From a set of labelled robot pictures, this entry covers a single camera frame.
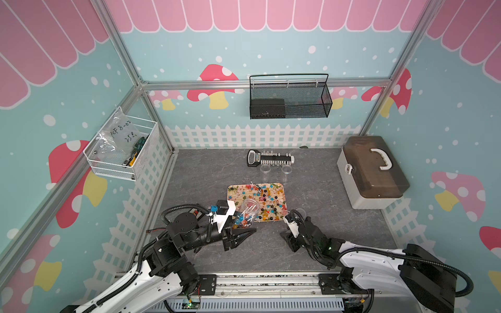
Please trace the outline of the clear plastic candy jar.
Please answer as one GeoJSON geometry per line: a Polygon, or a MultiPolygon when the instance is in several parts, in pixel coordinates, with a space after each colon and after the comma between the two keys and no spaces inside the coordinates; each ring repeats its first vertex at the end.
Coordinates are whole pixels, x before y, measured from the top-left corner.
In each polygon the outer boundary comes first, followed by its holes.
{"type": "Polygon", "coordinates": [[[262,174],[262,182],[268,182],[270,178],[271,166],[269,164],[262,164],[260,166],[260,172],[262,174]]]}

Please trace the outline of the clear jar with brown candies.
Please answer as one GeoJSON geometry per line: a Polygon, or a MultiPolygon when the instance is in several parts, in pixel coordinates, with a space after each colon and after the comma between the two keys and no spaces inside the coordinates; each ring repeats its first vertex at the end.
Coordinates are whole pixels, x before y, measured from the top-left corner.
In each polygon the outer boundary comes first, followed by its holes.
{"type": "Polygon", "coordinates": [[[288,178],[290,177],[291,173],[292,173],[292,167],[291,165],[284,165],[281,167],[281,172],[282,172],[282,176],[281,176],[281,180],[283,183],[286,183],[288,181],[288,178]]]}

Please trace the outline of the clear plastic jar lid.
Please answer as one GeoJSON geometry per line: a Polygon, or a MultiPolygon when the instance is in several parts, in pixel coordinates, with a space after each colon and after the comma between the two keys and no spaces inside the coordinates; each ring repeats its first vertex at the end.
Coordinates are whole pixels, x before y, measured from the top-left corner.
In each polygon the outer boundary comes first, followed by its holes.
{"type": "Polygon", "coordinates": [[[296,212],[297,212],[299,215],[301,215],[302,219],[306,219],[307,214],[306,214],[305,210],[303,210],[303,209],[301,209],[301,208],[298,208],[298,209],[296,209],[296,212]]]}

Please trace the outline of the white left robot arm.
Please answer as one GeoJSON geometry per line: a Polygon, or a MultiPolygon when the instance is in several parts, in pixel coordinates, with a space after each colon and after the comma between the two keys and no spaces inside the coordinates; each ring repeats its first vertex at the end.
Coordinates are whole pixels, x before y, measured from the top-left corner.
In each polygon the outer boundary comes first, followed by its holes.
{"type": "Polygon", "coordinates": [[[63,311],[145,312],[181,293],[191,296],[199,289],[200,275],[187,251],[217,242],[228,251],[256,233],[254,228],[234,228],[235,212],[229,200],[219,200],[211,208],[190,203],[164,210],[160,217],[165,229],[140,250],[130,270],[94,299],[63,311]]]}

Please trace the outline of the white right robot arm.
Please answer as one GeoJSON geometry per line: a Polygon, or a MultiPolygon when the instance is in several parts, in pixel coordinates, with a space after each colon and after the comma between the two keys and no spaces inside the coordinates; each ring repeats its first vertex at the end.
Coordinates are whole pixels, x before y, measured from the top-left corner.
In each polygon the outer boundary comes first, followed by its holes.
{"type": "Polygon", "coordinates": [[[304,248],[328,269],[340,267],[335,286],[343,292],[390,292],[412,296],[433,312],[453,312],[455,300],[474,290],[462,270],[441,262],[419,245],[404,249],[377,249],[326,236],[310,217],[292,210],[284,217],[281,235],[293,252],[304,248]]]}

